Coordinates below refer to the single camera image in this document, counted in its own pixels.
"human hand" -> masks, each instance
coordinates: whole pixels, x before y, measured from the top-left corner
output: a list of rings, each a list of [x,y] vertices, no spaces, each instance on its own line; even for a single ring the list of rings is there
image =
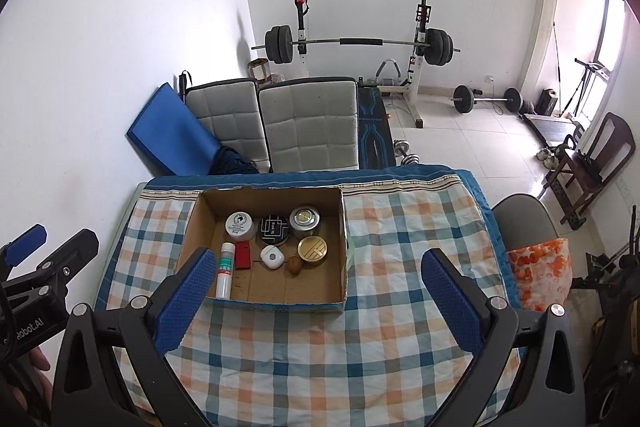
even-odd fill
[[[43,373],[43,371],[48,371],[49,369],[51,369],[51,364],[49,363],[49,360],[47,360],[47,357],[44,356],[44,353],[39,347],[31,349],[31,351],[29,352],[29,361],[31,362],[31,365],[33,365],[35,374],[38,377],[40,385],[42,386],[44,401],[47,404],[47,407],[51,409],[53,385]],[[12,393],[14,394],[15,399],[18,401],[18,403],[24,408],[24,410],[27,410],[27,400],[21,393],[21,391],[14,387],[12,388]]]

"white chair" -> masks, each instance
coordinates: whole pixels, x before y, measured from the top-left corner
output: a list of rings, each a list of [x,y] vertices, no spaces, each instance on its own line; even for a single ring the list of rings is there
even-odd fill
[[[264,86],[260,113],[273,172],[358,168],[353,78],[303,78]]]
[[[185,105],[220,140],[269,171],[269,154],[252,78],[235,78],[194,86],[186,90]]]

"gold tin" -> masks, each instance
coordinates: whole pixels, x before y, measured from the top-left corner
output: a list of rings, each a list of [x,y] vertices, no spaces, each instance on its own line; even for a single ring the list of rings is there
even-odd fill
[[[298,255],[312,265],[321,264],[326,256],[326,242],[317,235],[308,235],[298,243]]]

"cardboard box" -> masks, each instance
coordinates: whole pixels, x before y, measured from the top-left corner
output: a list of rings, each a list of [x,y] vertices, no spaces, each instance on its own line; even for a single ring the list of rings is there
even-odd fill
[[[222,243],[229,241],[226,218],[240,210],[249,213],[256,226],[261,217],[280,214],[287,219],[297,206],[310,204],[320,212],[319,235],[327,243],[325,261],[319,266],[303,263],[297,276],[285,265],[276,270],[260,261],[265,244],[260,238],[250,241],[251,269],[234,270],[231,300],[216,299],[216,284],[207,297],[224,306],[289,312],[341,312],[347,287],[347,240],[344,205],[340,188],[212,188],[198,196],[187,223],[182,250],[175,271],[198,247],[210,248],[220,259]],[[299,239],[289,230],[289,238],[279,248],[288,259],[298,255]]]

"blue yoga mat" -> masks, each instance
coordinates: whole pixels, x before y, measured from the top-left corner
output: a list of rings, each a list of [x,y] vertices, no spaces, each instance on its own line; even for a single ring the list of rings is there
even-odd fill
[[[129,139],[165,174],[206,176],[220,142],[163,84],[127,131]]]

